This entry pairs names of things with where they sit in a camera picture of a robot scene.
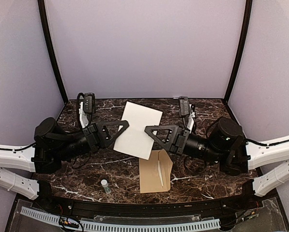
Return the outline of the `brown kraft envelope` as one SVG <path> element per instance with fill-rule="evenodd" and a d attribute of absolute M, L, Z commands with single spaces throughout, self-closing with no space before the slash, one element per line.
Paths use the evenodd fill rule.
<path fill-rule="evenodd" d="M 157 161 L 160 160 L 164 186 L 157 170 Z M 139 159 L 139 185 L 140 193 L 168 192 L 171 188 L 170 175 L 173 162 L 168 153 L 162 150 L 153 150 L 148 160 Z"/>

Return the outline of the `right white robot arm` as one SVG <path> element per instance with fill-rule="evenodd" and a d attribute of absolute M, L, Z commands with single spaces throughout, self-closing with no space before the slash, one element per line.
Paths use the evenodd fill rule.
<path fill-rule="evenodd" d="M 289 136 L 266 142 L 247 139 L 242 127 L 230 118 L 221 117 L 209 126 L 204 138 L 177 125 L 147 126 L 145 133 L 164 150 L 186 155 L 207 164 L 219 165 L 219 170 L 237 176 L 258 167 L 279 162 L 268 173 L 243 184 L 236 205 L 246 210 L 271 190 L 289 181 Z"/>

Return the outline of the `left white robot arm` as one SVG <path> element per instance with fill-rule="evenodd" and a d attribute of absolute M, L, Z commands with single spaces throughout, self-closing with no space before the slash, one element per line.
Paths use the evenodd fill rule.
<path fill-rule="evenodd" d="M 128 127 L 126 120 L 105 121 L 91 123 L 79 131 L 67 133 L 54 118 L 46 118 L 35 128 L 33 144 L 0 145 L 0 187 L 30 200 L 38 199 L 47 211 L 53 211 L 58 201 L 51 195 L 49 183 L 22 177 L 11 170 L 53 174 L 64 161 L 108 148 Z"/>

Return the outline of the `beige lined stationery sheet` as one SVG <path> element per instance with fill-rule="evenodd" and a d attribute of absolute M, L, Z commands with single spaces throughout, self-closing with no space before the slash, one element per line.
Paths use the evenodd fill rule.
<path fill-rule="evenodd" d="M 147 126 L 158 126 L 163 112 L 132 102 L 127 102 L 122 115 L 129 127 L 116 139 L 117 152 L 148 160 L 154 140 L 145 132 Z"/>

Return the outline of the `white letter paper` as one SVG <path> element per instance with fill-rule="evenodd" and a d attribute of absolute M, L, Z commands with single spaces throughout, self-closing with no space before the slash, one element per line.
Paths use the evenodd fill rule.
<path fill-rule="evenodd" d="M 162 170 L 161 170 L 161 163 L 160 160 L 157 161 L 157 170 L 158 170 L 158 175 L 159 175 L 159 179 L 161 182 L 161 186 L 164 186 L 164 181 L 163 181 L 163 176 L 162 176 Z"/>

